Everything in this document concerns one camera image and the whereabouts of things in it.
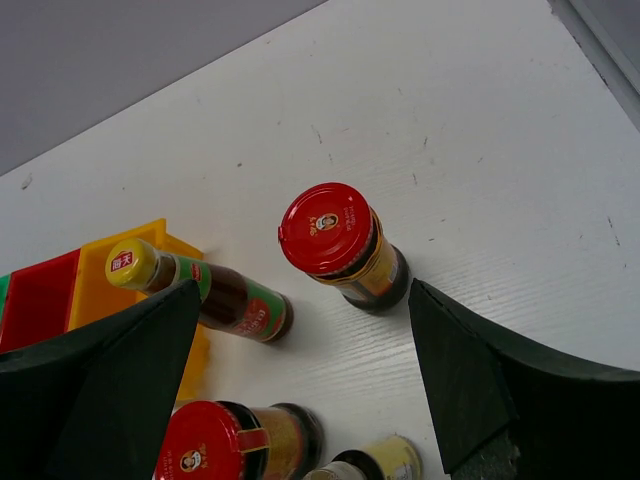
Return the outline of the yellow plastic bin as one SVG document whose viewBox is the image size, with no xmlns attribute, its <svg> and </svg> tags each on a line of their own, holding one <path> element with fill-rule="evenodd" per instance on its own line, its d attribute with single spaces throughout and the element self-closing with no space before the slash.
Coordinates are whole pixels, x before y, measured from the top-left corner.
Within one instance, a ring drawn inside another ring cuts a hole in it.
<svg viewBox="0 0 640 480">
<path fill-rule="evenodd" d="M 170 235 L 163 218 L 83 245 L 70 311 L 70 330 L 118 313 L 146 298 L 140 292 L 114 287 L 105 276 L 104 266 L 109 252 L 117 243 L 127 238 L 140 238 L 160 250 L 178 255 L 204 258 L 202 251 Z M 179 403 L 196 399 L 203 390 L 209 353 L 210 341 L 204 327 L 199 325 L 177 394 Z"/>
</svg>

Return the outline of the red plastic bin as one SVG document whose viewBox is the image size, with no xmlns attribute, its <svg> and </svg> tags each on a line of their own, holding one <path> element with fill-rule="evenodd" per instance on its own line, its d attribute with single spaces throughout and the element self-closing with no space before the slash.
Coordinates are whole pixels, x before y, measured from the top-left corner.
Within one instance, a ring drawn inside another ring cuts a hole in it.
<svg viewBox="0 0 640 480">
<path fill-rule="evenodd" d="M 1 323 L 1 352 L 64 334 L 69 325 L 80 250 L 11 274 Z"/>
</svg>

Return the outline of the green plastic bin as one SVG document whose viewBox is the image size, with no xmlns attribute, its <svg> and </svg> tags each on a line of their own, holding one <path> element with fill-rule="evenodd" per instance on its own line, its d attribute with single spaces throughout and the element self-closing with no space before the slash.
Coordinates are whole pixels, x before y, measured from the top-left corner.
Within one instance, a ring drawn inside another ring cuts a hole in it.
<svg viewBox="0 0 640 480">
<path fill-rule="evenodd" d="M 11 280 L 11 275 L 7 274 L 0 277 L 0 322 L 2 322 L 5 303 L 8 295 L 8 288 Z"/>
</svg>

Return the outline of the red-lid chili sauce jar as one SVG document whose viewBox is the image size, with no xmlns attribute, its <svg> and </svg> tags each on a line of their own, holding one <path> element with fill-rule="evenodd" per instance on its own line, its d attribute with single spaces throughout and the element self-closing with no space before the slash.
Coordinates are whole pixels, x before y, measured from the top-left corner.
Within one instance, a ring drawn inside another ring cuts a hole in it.
<svg viewBox="0 0 640 480">
<path fill-rule="evenodd" d="M 355 188 L 327 182 L 300 194 L 278 227 L 284 256 L 356 308 L 381 313 L 404 297 L 410 271 L 385 237 L 375 210 Z"/>
</svg>

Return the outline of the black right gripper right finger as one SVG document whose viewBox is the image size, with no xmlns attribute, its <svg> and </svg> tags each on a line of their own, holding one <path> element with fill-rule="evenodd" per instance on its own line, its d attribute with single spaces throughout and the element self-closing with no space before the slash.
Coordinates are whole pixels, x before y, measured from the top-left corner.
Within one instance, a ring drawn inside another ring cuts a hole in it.
<svg viewBox="0 0 640 480">
<path fill-rule="evenodd" d="M 635 479 L 639 375 L 509 330 L 414 280 L 409 311 L 453 479 Z"/>
</svg>

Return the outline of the yellow-label small condiment bottle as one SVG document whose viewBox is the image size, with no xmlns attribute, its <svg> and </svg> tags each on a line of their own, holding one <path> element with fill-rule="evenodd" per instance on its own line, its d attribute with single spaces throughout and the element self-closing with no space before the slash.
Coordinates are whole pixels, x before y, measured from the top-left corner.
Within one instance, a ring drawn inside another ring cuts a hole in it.
<svg viewBox="0 0 640 480">
<path fill-rule="evenodd" d="M 307 473 L 304 480 L 417 480 L 422 460 L 405 437 L 391 435 L 364 447 L 340 452 L 329 463 Z"/>
</svg>

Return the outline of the yellow-cap green-label sauce bottle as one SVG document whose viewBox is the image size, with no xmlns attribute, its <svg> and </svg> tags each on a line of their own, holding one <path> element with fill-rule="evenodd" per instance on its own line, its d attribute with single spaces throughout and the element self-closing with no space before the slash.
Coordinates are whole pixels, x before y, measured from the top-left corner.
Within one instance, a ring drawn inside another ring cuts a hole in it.
<svg viewBox="0 0 640 480">
<path fill-rule="evenodd" d="M 105 275 L 115 287 L 148 296 L 193 280 L 205 327 L 260 343 L 283 338 L 293 326 L 293 307 L 284 295 L 230 268 L 159 250 L 139 238 L 111 249 Z"/>
</svg>

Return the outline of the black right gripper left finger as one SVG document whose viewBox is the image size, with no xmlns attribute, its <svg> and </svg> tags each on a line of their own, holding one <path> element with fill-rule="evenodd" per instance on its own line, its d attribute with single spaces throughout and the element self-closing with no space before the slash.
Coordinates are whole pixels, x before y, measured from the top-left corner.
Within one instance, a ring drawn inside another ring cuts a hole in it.
<svg viewBox="0 0 640 480">
<path fill-rule="evenodd" d="M 2 354 L 2 478 L 151 478 L 199 309 L 196 283 L 184 280 Z"/>
</svg>

